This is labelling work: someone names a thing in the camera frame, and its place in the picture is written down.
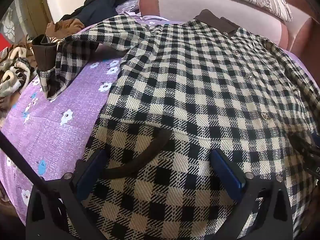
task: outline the purple fabric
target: purple fabric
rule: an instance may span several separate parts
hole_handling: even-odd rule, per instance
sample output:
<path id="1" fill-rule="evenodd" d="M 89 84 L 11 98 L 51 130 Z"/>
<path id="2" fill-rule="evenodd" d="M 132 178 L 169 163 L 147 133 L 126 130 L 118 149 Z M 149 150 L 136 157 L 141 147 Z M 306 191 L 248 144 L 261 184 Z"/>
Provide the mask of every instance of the purple fabric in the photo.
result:
<path id="1" fill-rule="evenodd" d="M 121 57 L 108 50 L 99 46 L 96 58 L 103 54 L 109 59 L 92 59 L 54 101 L 46 99 L 36 77 L 7 116 L 2 132 L 46 180 L 73 172 L 76 161 L 83 156 L 92 127 L 119 72 Z M 3 152 L 0 167 L 0 180 L 25 223 L 32 184 Z"/>
<path id="2" fill-rule="evenodd" d="M 159 16 L 153 16 L 153 15 L 148 15 L 148 16 L 144 16 L 144 17 L 138 17 L 138 16 L 132 16 L 130 15 L 133 19 L 135 19 L 138 23 L 141 24 L 147 24 L 149 26 L 153 26 L 153 25 L 163 25 L 163 24 L 182 24 L 184 22 L 178 22 L 178 21 L 169 21 L 165 18 L 159 17 Z M 86 28 L 84 28 L 83 30 L 79 31 L 79 33 L 84 32 L 92 27 L 94 27 L 97 24 L 88 26 Z"/>

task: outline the bed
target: bed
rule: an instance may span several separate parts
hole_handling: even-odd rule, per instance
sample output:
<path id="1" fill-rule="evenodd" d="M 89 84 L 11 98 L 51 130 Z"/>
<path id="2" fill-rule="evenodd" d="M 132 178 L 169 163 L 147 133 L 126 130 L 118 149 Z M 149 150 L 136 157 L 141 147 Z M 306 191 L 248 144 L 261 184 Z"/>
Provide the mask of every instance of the bed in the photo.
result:
<path id="1" fill-rule="evenodd" d="M 154 15 L 159 17 L 147 16 L 146 11 L 152 9 L 147 8 L 147 4 L 150 6 L 155 3 L 158 3 L 158 8 Z M 170 18 L 173 13 L 171 11 L 168 14 L 162 14 L 160 9 L 163 7 L 159 8 L 159 3 L 159 0 L 155 2 L 154 0 L 140 0 L 140 9 L 144 16 L 140 17 L 135 14 L 132 16 L 149 26 L 169 23 L 160 16 Z M 292 48 L 292 44 L 288 45 L 292 42 L 288 41 L 288 38 L 284 43 L 281 40 L 283 32 L 288 33 L 289 30 L 294 37 L 294 42 L 296 33 L 305 24 L 306 18 L 309 19 L 308 16 L 303 16 L 303 20 L 299 18 L 302 22 L 298 25 L 299 28 L 297 26 L 291 28 L 284 26 L 279 20 L 276 21 L 274 17 L 267 14 L 266 18 L 272 19 L 280 29 L 279 36 L 273 37 L 277 39 L 278 45 L 281 42 L 284 44 L 283 49 Z M 287 53 L 305 69 L 295 55 L 289 51 Z M 119 52 L 100 45 L 94 57 L 72 84 L 55 100 L 49 101 L 45 98 L 37 77 L 24 90 L 17 104 L 9 112 L 2 132 L 39 176 L 46 180 L 58 179 L 66 172 L 74 170 L 76 161 L 83 156 L 85 145 L 99 111 L 108 98 L 108 90 L 120 71 L 122 56 Z M 0 155 L 0 181 L 16 208 L 17 214 L 25 223 L 32 184 L 4 154 Z"/>

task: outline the gingham shirt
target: gingham shirt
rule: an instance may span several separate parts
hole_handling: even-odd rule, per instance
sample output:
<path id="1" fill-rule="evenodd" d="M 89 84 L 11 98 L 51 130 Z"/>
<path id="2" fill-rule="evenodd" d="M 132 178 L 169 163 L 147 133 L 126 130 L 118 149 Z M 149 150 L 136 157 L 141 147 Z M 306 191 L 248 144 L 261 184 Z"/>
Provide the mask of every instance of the gingham shirt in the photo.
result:
<path id="1" fill-rule="evenodd" d="M 63 48 L 73 41 L 82 47 Z M 214 234 L 234 205 L 210 167 L 214 148 L 244 172 L 284 178 L 298 233 L 316 181 L 303 170 L 287 135 L 299 132 L 309 140 L 306 131 L 316 132 L 320 108 L 319 91 L 300 66 L 271 41 L 243 28 L 225 35 L 198 20 L 148 27 L 128 16 L 62 40 L 58 64 L 82 66 L 86 46 L 97 42 L 128 53 L 84 159 L 107 144 L 108 168 L 117 167 L 146 149 L 159 128 L 173 131 L 145 168 L 131 177 L 99 180 L 84 203 L 108 238 Z M 259 201 L 242 234 L 258 208 Z"/>

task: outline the shirt button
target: shirt button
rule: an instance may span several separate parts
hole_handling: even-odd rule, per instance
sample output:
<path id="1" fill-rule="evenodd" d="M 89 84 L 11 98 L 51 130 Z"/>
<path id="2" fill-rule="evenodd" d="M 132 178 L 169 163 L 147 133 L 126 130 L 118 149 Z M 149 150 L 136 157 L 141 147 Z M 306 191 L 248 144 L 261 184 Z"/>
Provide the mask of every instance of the shirt button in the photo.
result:
<path id="1" fill-rule="evenodd" d="M 282 182 L 283 178 L 281 176 L 276 176 L 276 180 L 279 181 L 279 182 Z"/>
<path id="2" fill-rule="evenodd" d="M 250 81 L 253 80 L 253 75 L 252 75 L 252 74 L 247 73 L 247 74 L 245 75 L 245 77 L 246 77 L 247 80 L 250 80 Z"/>
<path id="3" fill-rule="evenodd" d="M 264 120 L 270 120 L 271 119 L 271 117 L 269 116 L 269 114 L 268 113 L 265 113 L 265 112 L 262 112 L 261 113 L 261 116 L 262 116 L 262 118 L 264 119 Z"/>

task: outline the blue flower print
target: blue flower print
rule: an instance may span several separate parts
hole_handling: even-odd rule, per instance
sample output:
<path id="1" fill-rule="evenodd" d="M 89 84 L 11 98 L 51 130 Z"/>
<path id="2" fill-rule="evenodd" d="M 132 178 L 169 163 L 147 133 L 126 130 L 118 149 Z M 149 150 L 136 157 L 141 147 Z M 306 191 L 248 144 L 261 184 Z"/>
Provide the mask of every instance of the blue flower print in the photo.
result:
<path id="1" fill-rule="evenodd" d="M 45 161 L 42 160 L 38 163 L 38 174 L 39 175 L 43 175 L 45 173 L 45 169 L 46 169 L 46 164 Z"/>
<path id="2" fill-rule="evenodd" d="M 28 114 L 29 114 L 28 112 L 22 112 L 22 118 L 23 119 L 27 118 Z"/>

